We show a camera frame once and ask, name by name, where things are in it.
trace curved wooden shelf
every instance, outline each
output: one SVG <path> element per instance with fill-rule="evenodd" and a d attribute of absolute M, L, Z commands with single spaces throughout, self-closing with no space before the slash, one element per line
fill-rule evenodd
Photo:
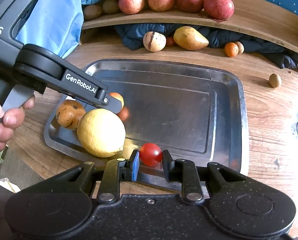
<path fill-rule="evenodd" d="M 134 15 L 124 13 L 104 15 L 96 20 L 85 22 L 82 29 L 130 23 L 194 24 L 249 34 L 298 52 L 298 16 L 296 14 L 265 0 L 232 1 L 235 13 L 224 22 L 216 22 L 199 14 L 183 13 L 178 10 L 163 13 L 144 10 Z"/>

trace pear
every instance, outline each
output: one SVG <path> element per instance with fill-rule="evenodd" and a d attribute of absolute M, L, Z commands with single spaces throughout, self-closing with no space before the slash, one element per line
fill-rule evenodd
<path fill-rule="evenodd" d="M 177 45 L 187 50 L 203 49 L 209 44 L 209 41 L 203 35 L 190 26 L 178 28 L 173 38 Z"/>

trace apple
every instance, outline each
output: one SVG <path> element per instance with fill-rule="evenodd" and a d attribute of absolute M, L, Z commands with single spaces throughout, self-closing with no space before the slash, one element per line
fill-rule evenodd
<path fill-rule="evenodd" d="M 173 7 L 174 0 L 148 0 L 149 7 L 157 12 L 168 11 Z"/>
<path fill-rule="evenodd" d="M 145 0 L 119 0 L 119 9 L 126 14 L 141 12 L 145 6 Z"/>
<path fill-rule="evenodd" d="M 218 20 L 228 20 L 234 13 L 232 0 L 205 0 L 204 11 Z"/>
<path fill-rule="evenodd" d="M 198 13 L 203 9 L 204 0 L 177 0 L 179 10 L 186 13 Z"/>

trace lemon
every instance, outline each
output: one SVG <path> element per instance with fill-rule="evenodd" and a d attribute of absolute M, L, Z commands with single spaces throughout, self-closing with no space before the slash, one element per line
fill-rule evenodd
<path fill-rule="evenodd" d="M 126 130 L 120 118 L 106 109 L 86 113 L 77 127 L 81 145 L 97 157 L 111 157 L 123 150 Z"/>

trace metal tray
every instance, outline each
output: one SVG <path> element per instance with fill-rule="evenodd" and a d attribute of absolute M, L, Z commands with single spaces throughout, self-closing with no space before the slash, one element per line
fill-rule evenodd
<path fill-rule="evenodd" d="M 58 124 L 56 109 L 44 132 L 48 146 L 103 166 L 113 158 L 128 159 L 134 149 L 152 142 L 168 149 L 174 159 L 189 159 L 197 166 L 215 161 L 247 175 L 249 133 L 244 92 L 232 73 L 198 65 L 128 59 L 99 60 L 88 65 L 86 73 L 107 85 L 108 92 L 118 92 L 124 98 L 129 117 L 124 121 L 123 152 L 111 158 L 89 154 L 75 131 Z M 66 98 L 64 95 L 58 105 Z M 82 104 L 86 111 L 94 109 Z M 161 165 L 141 164 L 137 180 L 175 190 L 181 187 L 180 183 L 165 181 Z"/>

